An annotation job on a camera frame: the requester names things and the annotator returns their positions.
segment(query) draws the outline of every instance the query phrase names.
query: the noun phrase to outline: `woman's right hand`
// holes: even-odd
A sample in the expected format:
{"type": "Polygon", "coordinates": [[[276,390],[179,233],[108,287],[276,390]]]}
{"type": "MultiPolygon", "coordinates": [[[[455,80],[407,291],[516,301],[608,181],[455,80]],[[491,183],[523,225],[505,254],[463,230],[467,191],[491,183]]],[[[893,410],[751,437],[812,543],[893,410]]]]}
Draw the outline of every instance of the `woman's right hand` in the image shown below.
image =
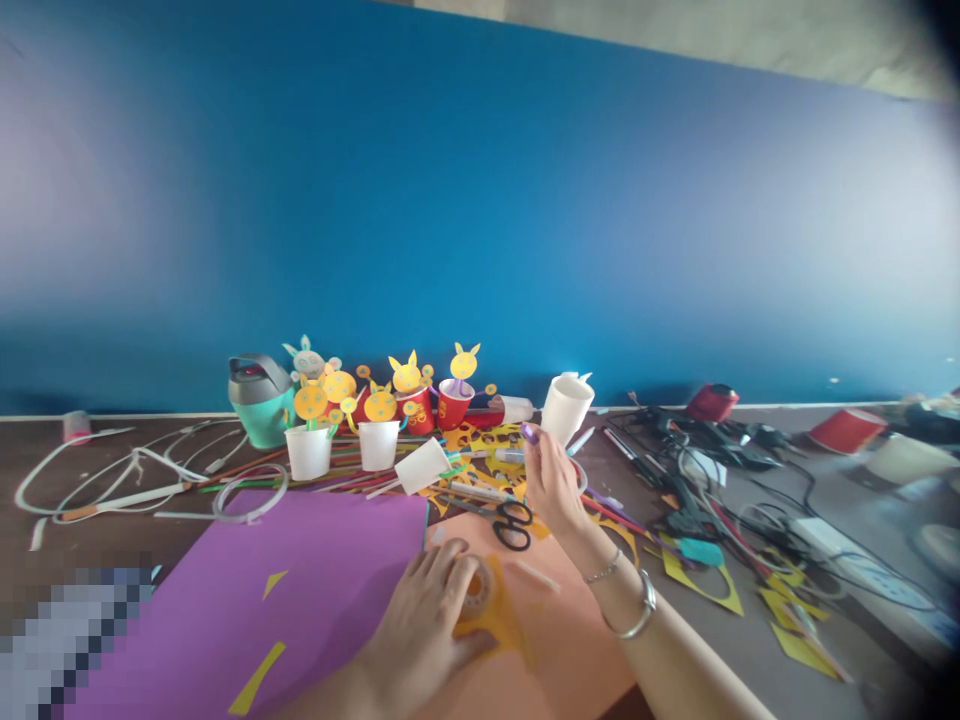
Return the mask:
{"type": "Polygon", "coordinates": [[[578,532],[589,523],[580,502],[577,470],[566,451],[548,432],[528,423],[540,442],[523,443],[527,497],[533,511],[556,535],[578,532]]]}

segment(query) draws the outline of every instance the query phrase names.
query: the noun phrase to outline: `white paper cup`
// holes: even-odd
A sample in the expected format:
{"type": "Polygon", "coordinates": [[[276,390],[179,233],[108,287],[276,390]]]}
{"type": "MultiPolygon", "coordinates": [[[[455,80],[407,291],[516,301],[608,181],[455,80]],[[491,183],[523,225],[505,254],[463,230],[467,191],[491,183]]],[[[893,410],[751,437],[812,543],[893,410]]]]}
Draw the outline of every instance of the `white paper cup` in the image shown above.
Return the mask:
{"type": "Polygon", "coordinates": [[[503,411],[503,424],[516,425],[533,420],[533,403],[527,398],[515,398],[509,395],[494,395],[487,403],[491,410],[503,411]]]}
{"type": "Polygon", "coordinates": [[[563,373],[553,379],[543,404],[540,427],[566,447],[573,434],[580,429],[587,410],[593,402],[593,388],[579,379],[576,373],[563,373]]]}
{"type": "Polygon", "coordinates": [[[440,473],[449,472],[450,461],[436,438],[430,438],[397,463],[397,477],[407,495],[433,485],[440,473]]]}
{"type": "Polygon", "coordinates": [[[905,435],[893,435],[865,464],[877,477],[903,485],[960,467],[950,453],[905,435]]]}
{"type": "Polygon", "coordinates": [[[400,421],[385,423],[360,423],[360,465],[367,472],[389,470],[397,459],[397,438],[400,421]]]}
{"type": "Polygon", "coordinates": [[[295,481],[313,480],[330,471],[331,426],[326,423],[316,430],[307,430],[306,425],[290,428],[287,437],[287,454],[290,456],[290,477],[295,481]]]}

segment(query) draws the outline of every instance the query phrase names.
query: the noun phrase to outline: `teal water bottle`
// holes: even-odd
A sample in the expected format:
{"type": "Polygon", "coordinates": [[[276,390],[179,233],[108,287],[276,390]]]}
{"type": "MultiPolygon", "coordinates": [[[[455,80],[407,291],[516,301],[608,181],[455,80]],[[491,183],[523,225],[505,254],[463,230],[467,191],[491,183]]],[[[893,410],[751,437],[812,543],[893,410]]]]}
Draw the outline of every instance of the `teal water bottle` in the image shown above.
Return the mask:
{"type": "Polygon", "coordinates": [[[274,450],[286,445],[283,411],[289,411],[290,417],[294,417],[296,389],[290,375],[272,357],[242,353],[230,358],[228,390],[230,404],[253,447],[274,450]]]}

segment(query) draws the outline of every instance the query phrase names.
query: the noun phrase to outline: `bracelet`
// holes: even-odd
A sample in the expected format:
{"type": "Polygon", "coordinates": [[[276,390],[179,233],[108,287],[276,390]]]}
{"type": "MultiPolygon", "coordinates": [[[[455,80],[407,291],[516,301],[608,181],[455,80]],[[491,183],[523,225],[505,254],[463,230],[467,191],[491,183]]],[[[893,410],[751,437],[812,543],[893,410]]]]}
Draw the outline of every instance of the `bracelet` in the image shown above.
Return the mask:
{"type": "Polygon", "coordinates": [[[622,556],[623,556],[623,550],[621,550],[620,548],[617,548],[616,555],[613,556],[613,560],[610,561],[610,564],[607,565],[606,569],[603,572],[598,573],[593,577],[584,578],[583,581],[587,585],[593,585],[595,582],[599,580],[603,580],[605,577],[607,577],[607,575],[612,574],[613,571],[617,569],[617,560],[619,560],[622,556]]]}
{"type": "Polygon", "coordinates": [[[654,611],[657,609],[657,593],[653,589],[653,583],[650,582],[650,577],[647,575],[646,570],[640,571],[640,578],[643,580],[643,588],[645,590],[645,596],[643,598],[643,614],[640,616],[640,621],[625,633],[618,633],[616,630],[610,627],[610,623],[607,621],[606,616],[603,618],[603,621],[607,623],[607,627],[610,628],[610,632],[616,635],[620,640],[633,640],[633,638],[642,633],[646,629],[647,623],[650,622],[650,616],[653,615],[654,611]]]}

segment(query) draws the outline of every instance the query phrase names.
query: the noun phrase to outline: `blue wall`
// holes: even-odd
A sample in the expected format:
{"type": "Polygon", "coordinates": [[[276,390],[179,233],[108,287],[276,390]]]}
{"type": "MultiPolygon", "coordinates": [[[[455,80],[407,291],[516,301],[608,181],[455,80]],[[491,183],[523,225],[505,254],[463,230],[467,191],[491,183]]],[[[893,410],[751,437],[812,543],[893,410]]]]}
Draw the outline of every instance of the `blue wall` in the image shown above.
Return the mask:
{"type": "Polygon", "coordinates": [[[346,0],[0,33],[2,413],[228,409],[303,332],[538,403],[958,382],[956,109],[346,0]]]}

